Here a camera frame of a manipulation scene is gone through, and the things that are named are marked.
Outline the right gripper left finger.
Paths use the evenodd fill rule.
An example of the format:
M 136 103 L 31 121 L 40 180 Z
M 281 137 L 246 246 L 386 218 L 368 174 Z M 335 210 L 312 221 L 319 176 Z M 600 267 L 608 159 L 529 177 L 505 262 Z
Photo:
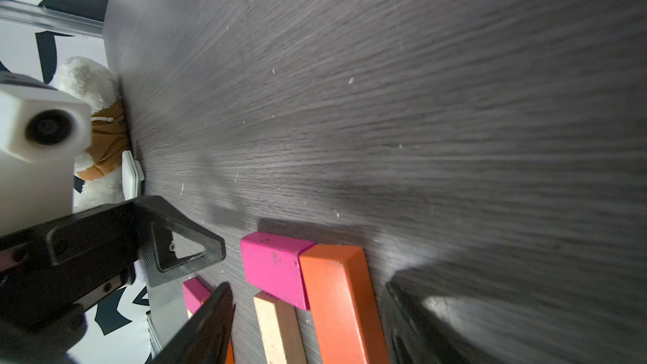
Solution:
M 152 363 L 226 363 L 234 311 L 231 286 L 224 282 L 153 358 Z

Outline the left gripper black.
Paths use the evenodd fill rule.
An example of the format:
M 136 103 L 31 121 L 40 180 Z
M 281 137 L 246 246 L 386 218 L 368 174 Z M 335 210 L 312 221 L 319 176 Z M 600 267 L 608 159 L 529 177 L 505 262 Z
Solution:
M 224 261 L 222 237 L 163 197 L 141 196 L 1 237 L 1 319 L 42 330 L 136 278 L 162 286 Z

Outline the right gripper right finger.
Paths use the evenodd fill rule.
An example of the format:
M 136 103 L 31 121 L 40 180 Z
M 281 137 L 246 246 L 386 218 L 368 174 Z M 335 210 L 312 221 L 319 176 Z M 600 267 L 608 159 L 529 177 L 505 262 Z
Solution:
M 393 363 L 469 363 L 399 284 L 385 285 L 385 337 Z

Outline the magenta block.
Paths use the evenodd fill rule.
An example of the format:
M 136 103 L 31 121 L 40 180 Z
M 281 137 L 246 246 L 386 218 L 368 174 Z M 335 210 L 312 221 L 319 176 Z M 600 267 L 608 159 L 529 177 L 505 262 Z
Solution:
M 263 232 L 243 237 L 240 251 L 247 282 L 295 308 L 310 310 L 300 255 L 315 245 Z
M 185 306 L 190 318 L 210 298 L 213 290 L 213 286 L 200 277 L 192 277 L 182 283 Z

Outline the natural wood block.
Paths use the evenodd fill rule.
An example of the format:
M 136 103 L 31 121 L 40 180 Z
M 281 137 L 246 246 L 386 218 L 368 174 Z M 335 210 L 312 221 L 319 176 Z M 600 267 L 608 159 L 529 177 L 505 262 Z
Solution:
M 259 331 L 269 364 L 306 364 L 296 308 L 267 292 L 254 296 Z

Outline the orange block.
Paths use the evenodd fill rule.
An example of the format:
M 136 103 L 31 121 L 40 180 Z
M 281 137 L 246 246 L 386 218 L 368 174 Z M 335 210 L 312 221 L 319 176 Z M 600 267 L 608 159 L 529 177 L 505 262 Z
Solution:
M 299 256 L 323 363 L 388 363 L 364 249 L 318 244 Z
M 226 355 L 226 362 L 225 363 L 226 364 L 234 364 L 235 363 L 235 360 L 234 360 L 234 347 L 233 347 L 232 340 L 229 340 L 229 342 L 227 344 L 227 355 Z

